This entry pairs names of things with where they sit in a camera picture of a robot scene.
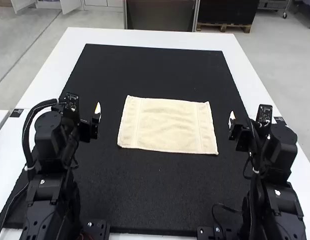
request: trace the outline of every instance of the white cabinet door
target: white cabinet door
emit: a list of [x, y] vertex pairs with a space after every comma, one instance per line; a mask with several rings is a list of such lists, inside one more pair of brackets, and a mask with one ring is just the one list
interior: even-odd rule
[[11, 0], [15, 13], [17, 13], [21, 9], [29, 7], [31, 4], [34, 4], [35, 2], [36, 0]]
[[81, 0], [60, 0], [63, 14], [67, 14], [81, 6]]

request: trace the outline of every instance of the cream towel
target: cream towel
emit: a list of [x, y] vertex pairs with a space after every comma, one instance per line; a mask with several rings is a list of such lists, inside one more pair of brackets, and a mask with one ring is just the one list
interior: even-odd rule
[[209, 102], [128, 95], [118, 145], [161, 152], [217, 155]]

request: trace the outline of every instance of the black rubber mat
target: black rubber mat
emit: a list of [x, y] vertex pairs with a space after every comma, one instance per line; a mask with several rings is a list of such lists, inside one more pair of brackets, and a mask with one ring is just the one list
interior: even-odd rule
[[[247, 113], [221, 51], [87, 44], [62, 96], [66, 92], [79, 94], [84, 119], [97, 101], [102, 105], [99, 139], [81, 143], [76, 153], [83, 218], [105, 219], [112, 232], [191, 236], [213, 224], [214, 203], [240, 209], [249, 185], [242, 176], [247, 156], [228, 140], [228, 117]], [[127, 95], [209, 101], [219, 155], [118, 147]], [[26, 181], [22, 174], [13, 195]], [[26, 205], [20, 202], [5, 226], [22, 227]], [[216, 215], [225, 225], [240, 225], [240, 216]]]

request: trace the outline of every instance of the cabinet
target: cabinet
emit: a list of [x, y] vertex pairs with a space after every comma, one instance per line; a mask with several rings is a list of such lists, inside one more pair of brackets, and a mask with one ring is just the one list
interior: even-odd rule
[[72, 10], [102, 10], [123, 12], [123, 0], [11, 0], [15, 13], [36, 4], [39, 9], [62, 9], [63, 14]]

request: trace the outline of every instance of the black cable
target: black cable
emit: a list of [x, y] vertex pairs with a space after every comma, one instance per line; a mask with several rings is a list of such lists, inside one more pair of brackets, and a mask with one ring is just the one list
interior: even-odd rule
[[256, 212], [255, 212], [255, 186], [258, 174], [255, 172], [250, 180], [249, 206], [250, 206], [250, 231], [248, 240], [254, 240], [256, 228]]
[[250, 155], [248, 156], [248, 158], [247, 158], [247, 160], [246, 160], [246, 162], [245, 162], [244, 168], [243, 168], [243, 177], [244, 177], [245, 179], [247, 179], [247, 180], [250, 180], [250, 179], [251, 179], [251, 176], [245, 175], [246, 168], [247, 168], [247, 166], [248, 166], [249, 161], [251, 161], [251, 156], [250, 156]]
[[4, 223], [6, 221], [6, 217], [9, 213], [9, 210], [10, 210], [10, 207], [15, 203], [15, 201], [20, 197], [22, 196], [26, 190], [27, 190], [27, 187], [29, 185], [29, 182], [16, 194], [14, 195], [13, 199], [11, 200], [11, 202], [9, 203], [8, 207], [7, 207], [7, 210], [6, 210], [6, 213], [5, 213], [5, 216], [4, 216], [4, 219], [2, 220], [2, 222], [0, 223], [0, 233], [1, 233], [1, 230], [3, 229], [3, 226], [4, 226]]
[[242, 211], [241, 210], [236, 210], [236, 209], [233, 209], [231, 207], [228, 207], [228, 206], [225, 206], [224, 204], [222, 203], [214, 203], [213, 206], [211, 207], [211, 215], [213, 216], [213, 219], [215, 221], [215, 223], [217, 223], [217, 225], [219, 225], [220, 227], [220, 230], [221, 230], [221, 233], [223, 234], [223, 237], [225, 238], [226, 235], [224, 234], [224, 229], [222, 227], [222, 225], [220, 224], [220, 222], [217, 220], [217, 218], [215, 217], [215, 214], [214, 214], [214, 208], [215, 207], [221, 207], [222, 209], [225, 209], [227, 211], [230, 211], [231, 213], [234, 213], [234, 214], [242, 214]]

